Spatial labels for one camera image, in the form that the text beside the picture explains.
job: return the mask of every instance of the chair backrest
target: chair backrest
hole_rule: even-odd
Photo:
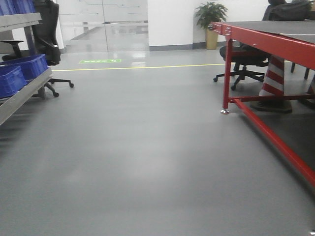
[[[34,6],[42,18],[41,24],[32,27],[35,47],[38,53],[46,54],[49,65],[59,64],[60,52],[56,40],[59,5],[52,0],[34,0]]]

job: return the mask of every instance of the traffic cone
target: traffic cone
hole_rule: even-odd
[[[283,96],[284,95],[284,59],[272,55],[259,96]],[[251,107],[259,111],[289,113],[292,112],[290,101],[267,100],[252,102]]]
[[[315,94],[315,75],[313,77],[313,80],[309,86],[307,93],[308,94]],[[302,104],[304,104],[310,108],[315,108],[315,99],[299,99],[299,102],[301,102]]]

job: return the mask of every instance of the glass door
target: glass door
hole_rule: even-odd
[[[58,0],[67,52],[148,50],[147,0]]]

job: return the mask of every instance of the chair armrest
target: chair armrest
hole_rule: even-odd
[[[40,44],[42,44],[43,46],[48,47],[48,48],[54,48],[54,47],[55,47],[55,45],[52,45],[52,44],[48,43],[47,41],[45,41],[45,40],[42,39],[42,38],[37,38],[37,39],[36,39],[36,42],[38,42],[38,43],[40,43]]]
[[[22,40],[1,40],[1,43],[9,43],[12,45],[13,51],[15,53],[15,56],[17,58],[21,58],[22,57],[22,53],[21,50],[19,48],[19,43],[22,43]]]

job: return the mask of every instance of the chair seat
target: chair seat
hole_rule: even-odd
[[[246,50],[244,50],[241,47],[232,47],[232,50],[234,52],[246,52]],[[225,56],[226,56],[226,47],[221,47],[220,48],[220,55],[221,57],[223,57],[223,59],[225,60]],[[246,57],[239,57],[239,56],[234,56],[232,57],[232,62],[236,62],[238,64],[241,65],[259,65],[260,63],[263,63],[265,60],[267,59],[266,56],[246,56]]]

